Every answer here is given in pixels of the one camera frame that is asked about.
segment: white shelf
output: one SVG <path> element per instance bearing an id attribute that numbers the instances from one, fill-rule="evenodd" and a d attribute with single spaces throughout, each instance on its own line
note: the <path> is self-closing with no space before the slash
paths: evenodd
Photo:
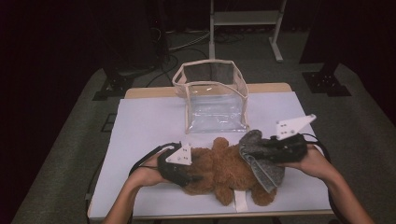
<path id="1" fill-rule="evenodd" d="M 276 24 L 278 14 L 278 10 L 215 12 L 214 25 Z"/>

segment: white triangular marker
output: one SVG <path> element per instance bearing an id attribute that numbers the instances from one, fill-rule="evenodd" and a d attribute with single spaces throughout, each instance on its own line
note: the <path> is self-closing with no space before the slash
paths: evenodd
<path id="1" fill-rule="evenodd" d="M 312 122 L 317 117 L 308 115 L 297 119 L 285 119 L 276 123 L 276 139 L 282 140 L 297 134 L 303 127 Z"/>
<path id="2" fill-rule="evenodd" d="M 167 162 L 182 164 L 182 165 L 191 165 L 191 144 L 184 145 L 168 158 L 166 158 Z"/>

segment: gray carpet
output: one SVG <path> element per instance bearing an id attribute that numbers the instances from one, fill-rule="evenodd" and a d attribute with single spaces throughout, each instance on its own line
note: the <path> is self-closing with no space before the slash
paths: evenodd
<path id="1" fill-rule="evenodd" d="M 313 94 L 304 82 L 302 72 L 318 71 L 321 64 L 298 64 L 307 33 L 279 35 L 278 45 L 283 63 L 277 63 L 268 44 L 270 33 L 249 34 L 232 44 L 217 44 L 217 58 L 232 60 L 247 83 L 287 82 L 297 93 L 306 114 L 315 114 L 312 123 L 317 137 L 327 146 L 332 163 L 345 176 L 357 197 L 376 223 L 396 220 L 396 130 L 373 98 L 363 88 L 359 77 L 340 64 L 338 80 L 352 96 L 328 97 Z M 196 38 L 196 35 L 169 35 L 174 47 Z M 207 43 L 172 53 L 163 70 L 172 77 L 184 62 L 197 61 L 208 55 Z M 138 77 L 133 87 L 145 87 L 161 69 Z M 93 101 L 106 80 L 103 70 L 92 75 L 73 111 L 43 164 L 35 183 L 22 203 L 13 223 L 86 223 L 85 196 L 92 176 L 106 155 L 110 133 L 101 132 L 107 116 L 117 113 L 120 97 Z M 169 86 L 161 76 L 150 87 Z M 328 223 L 334 216 L 281 217 L 283 224 Z M 212 223 L 212 220 L 167 220 L 164 223 Z M 222 219 L 219 223 L 271 223 L 268 218 Z"/>

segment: teddy bear leg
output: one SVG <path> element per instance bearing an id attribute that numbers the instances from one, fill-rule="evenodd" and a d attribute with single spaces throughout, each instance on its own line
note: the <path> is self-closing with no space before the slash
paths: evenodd
<path id="1" fill-rule="evenodd" d="M 276 189 L 268 193 L 260 184 L 256 184 L 251 189 L 251 198 L 253 202 L 259 206 L 265 206 L 274 201 Z"/>
<path id="2" fill-rule="evenodd" d="M 228 205 L 233 201 L 233 190 L 227 186 L 216 186 L 215 195 L 223 205 Z"/>

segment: wrist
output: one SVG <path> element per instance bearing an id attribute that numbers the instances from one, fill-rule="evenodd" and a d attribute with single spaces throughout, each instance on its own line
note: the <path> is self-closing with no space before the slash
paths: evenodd
<path id="1" fill-rule="evenodd" d="M 328 188 L 334 188 L 340 183 L 345 182 L 343 176 L 337 171 L 329 172 L 326 176 L 321 178 Z"/>

